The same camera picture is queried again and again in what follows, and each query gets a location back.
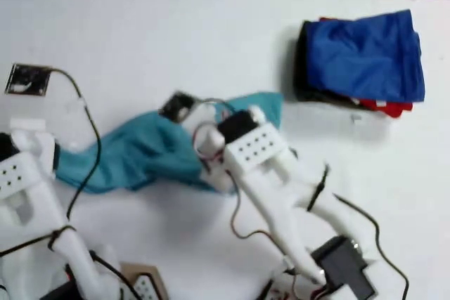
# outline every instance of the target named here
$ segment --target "folded blue cloth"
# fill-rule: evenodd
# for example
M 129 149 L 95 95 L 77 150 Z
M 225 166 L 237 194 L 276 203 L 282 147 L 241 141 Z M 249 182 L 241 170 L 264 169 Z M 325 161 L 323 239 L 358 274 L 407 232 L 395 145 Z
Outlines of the folded blue cloth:
M 310 85 L 350 98 L 421 102 L 425 98 L 420 42 L 411 12 L 307 26 Z
M 256 93 L 230 100 L 237 110 L 258 105 L 277 128 L 281 123 L 283 97 L 277 93 Z M 223 105 L 216 105 L 217 120 Z M 126 122 L 102 137 L 100 164 L 86 185 L 90 193 L 106 193 L 116 188 L 137 190 L 157 178 L 210 188 L 200 180 L 200 163 L 191 137 L 179 125 L 149 112 Z M 60 151 L 56 177 L 78 188 L 95 161 L 93 144 L 79 153 Z

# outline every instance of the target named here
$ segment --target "white tabletop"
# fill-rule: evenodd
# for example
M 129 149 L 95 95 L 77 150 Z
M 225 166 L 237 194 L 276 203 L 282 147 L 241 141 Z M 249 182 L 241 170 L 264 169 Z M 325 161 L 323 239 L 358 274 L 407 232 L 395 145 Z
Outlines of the white tabletop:
M 63 68 L 106 133 L 176 89 L 222 98 L 279 91 L 303 20 L 405 8 L 420 34 L 425 102 L 375 135 L 341 111 L 287 103 L 282 132 L 300 153 L 347 168 L 354 199 L 379 220 L 385 251 L 410 278 L 409 300 L 448 299 L 450 0 L 0 0 L 0 83 L 14 62 Z M 2 129 L 11 116 L 45 117 L 59 138 L 86 145 L 86 121 L 51 108 L 73 94 L 57 76 L 45 99 L 2 94 Z M 58 193 L 67 202 L 73 190 Z M 83 195 L 73 219 L 121 260 L 158 266 L 173 299 L 253 299 L 280 257 L 263 238 L 232 236 L 235 203 L 164 182 Z M 242 231 L 261 225 L 247 199 L 241 212 Z

